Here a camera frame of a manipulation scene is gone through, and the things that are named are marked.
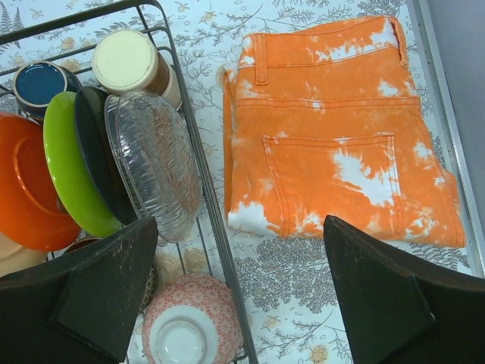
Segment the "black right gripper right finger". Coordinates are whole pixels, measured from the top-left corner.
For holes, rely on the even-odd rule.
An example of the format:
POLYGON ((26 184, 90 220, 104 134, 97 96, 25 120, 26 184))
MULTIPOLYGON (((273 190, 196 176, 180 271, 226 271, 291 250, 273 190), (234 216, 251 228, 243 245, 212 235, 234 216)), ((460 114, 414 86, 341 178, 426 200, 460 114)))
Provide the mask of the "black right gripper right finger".
POLYGON ((324 244, 355 363, 482 363, 484 280, 328 215, 324 244))

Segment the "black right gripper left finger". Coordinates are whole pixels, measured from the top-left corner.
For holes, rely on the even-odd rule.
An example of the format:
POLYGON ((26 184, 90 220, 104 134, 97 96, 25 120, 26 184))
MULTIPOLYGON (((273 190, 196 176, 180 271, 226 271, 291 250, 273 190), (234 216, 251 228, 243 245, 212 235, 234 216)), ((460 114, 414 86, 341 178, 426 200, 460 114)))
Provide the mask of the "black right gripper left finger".
POLYGON ((1 279, 3 363, 125 360, 158 239, 153 217, 1 279))

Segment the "yellow round plate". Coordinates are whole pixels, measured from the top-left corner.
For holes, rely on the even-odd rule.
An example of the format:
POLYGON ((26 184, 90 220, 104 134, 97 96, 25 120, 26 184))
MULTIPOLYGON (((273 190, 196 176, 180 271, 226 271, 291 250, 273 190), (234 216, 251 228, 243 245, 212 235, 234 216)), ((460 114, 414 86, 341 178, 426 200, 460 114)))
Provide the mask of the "yellow round plate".
POLYGON ((47 252, 28 249, 1 233, 0 277, 43 263, 47 252))

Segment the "orange round plate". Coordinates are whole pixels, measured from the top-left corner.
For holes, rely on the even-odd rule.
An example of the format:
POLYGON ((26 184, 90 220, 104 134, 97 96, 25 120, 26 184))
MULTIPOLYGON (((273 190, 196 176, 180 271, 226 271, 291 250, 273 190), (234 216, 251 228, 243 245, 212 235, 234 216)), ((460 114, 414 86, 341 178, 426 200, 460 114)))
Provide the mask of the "orange round plate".
POLYGON ((21 246, 46 252, 68 247, 80 233, 58 208, 42 128, 6 112, 1 113, 1 232, 21 246))

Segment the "pink patterned bowl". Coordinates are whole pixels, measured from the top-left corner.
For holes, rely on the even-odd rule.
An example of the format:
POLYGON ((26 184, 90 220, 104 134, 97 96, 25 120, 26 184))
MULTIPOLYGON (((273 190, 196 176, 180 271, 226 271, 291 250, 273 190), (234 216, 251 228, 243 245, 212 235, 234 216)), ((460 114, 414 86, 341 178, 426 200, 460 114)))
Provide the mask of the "pink patterned bowl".
POLYGON ((230 363, 243 347, 231 289, 210 275, 185 274, 150 302, 142 327, 150 363, 230 363))

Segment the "lime green round plate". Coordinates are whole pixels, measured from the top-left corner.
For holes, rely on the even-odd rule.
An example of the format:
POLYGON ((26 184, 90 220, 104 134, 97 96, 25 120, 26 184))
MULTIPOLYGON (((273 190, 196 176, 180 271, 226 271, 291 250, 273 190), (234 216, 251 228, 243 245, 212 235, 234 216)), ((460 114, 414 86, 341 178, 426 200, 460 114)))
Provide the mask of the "lime green round plate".
POLYGON ((43 144, 56 193, 67 213, 87 233, 107 237, 121 223, 109 211, 95 188, 81 155, 74 122, 76 93, 63 91, 48 104, 43 122, 43 144))

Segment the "black round plate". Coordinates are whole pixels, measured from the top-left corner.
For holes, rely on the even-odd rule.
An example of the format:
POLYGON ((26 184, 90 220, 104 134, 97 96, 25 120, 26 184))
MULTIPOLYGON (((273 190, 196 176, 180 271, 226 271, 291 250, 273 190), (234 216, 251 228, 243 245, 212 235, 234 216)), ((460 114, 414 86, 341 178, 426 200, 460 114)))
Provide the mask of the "black round plate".
POLYGON ((93 86, 81 87, 74 100, 74 125, 81 156, 95 189, 112 215, 122 224, 136 219, 114 161, 105 129, 108 94, 93 86))

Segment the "black wire dish rack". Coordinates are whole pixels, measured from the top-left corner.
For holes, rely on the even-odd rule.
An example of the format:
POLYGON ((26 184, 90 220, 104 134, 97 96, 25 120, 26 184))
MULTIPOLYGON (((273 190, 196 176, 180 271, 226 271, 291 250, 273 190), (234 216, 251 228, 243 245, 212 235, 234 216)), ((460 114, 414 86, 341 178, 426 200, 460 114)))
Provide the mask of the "black wire dish rack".
POLYGON ((15 30, 11 33, 1 35, 1 45, 8 43, 20 42, 23 39, 33 38, 39 34, 54 31, 58 28, 72 27, 75 24, 82 22, 89 22, 93 19, 108 16, 110 14, 119 14, 127 9, 135 9, 139 15, 140 21, 143 24, 143 32, 148 35, 157 50, 162 50, 171 54, 173 60, 173 69, 177 75, 177 82, 182 96, 182 109, 189 129, 192 147, 196 155, 196 160, 199 167, 200 177, 202 178, 202 191, 205 198, 205 206, 208 211, 208 217, 211 222, 211 229, 214 237, 215 245, 219 259, 221 261, 221 269, 224 273, 224 278, 229 284, 233 294, 234 302, 236 304, 236 313, 239 319, 239 325, 242 330, 242 337, 244 340, 243 351, 236 356, 235 363, 257 363, 258 357, 255 350, 255 345, 252 338, 252 332, 246 316, 246 306, 243 295, 240 290, 240 285, 237 277, 236 267, 233 261, 229 240, 227 237, 226 228, 224 226, 224 219, 221 208, 218 203, 217 194, 214 188, 211 171, 202 145, 199 128, 196 122, 195 115, 189 100, 186 83, 181 70, 180 60, 177 54, 177 49, 174 43, 174 38, 170 29, 169 21, 164 9, 157 1, 119 1, 113 2, 109 5, 98 6, 87 11, 69 15, 66 17, 51 20, 49 22, 41 23, 32 27, 25 27, 23 29, 15 30), (143 5, 151 5, 157 8, 163 16, 163 24, 160 26, 149 26, 146 18, 142 12, 143 5))

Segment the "dark blue mug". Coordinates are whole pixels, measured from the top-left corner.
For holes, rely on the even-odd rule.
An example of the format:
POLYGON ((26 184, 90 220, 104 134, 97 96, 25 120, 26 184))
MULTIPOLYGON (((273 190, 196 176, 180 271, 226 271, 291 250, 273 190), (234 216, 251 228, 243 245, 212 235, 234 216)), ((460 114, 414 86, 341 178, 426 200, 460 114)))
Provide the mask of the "dark blue mug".
POLYGON ((13 79, 13 91, 20 109, 39 122, 43 122, 54 96, 64 91, 76 93, 81 86, 75 74, 49 61, 24 65, 13 79))

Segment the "beige brown ceramic cup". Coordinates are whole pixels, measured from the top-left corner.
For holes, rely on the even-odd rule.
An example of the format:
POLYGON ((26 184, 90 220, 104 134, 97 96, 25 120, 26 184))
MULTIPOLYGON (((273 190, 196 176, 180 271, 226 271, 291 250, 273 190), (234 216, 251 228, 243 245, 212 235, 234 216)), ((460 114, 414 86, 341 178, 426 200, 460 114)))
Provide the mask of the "beige brown ceramic cup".
POLYGON ((174 69, 137 30, 118 30, 103 38, 91 65, 97 81, 110 93, 144 89, 164 97, 176 109, 182 105, 174 69))

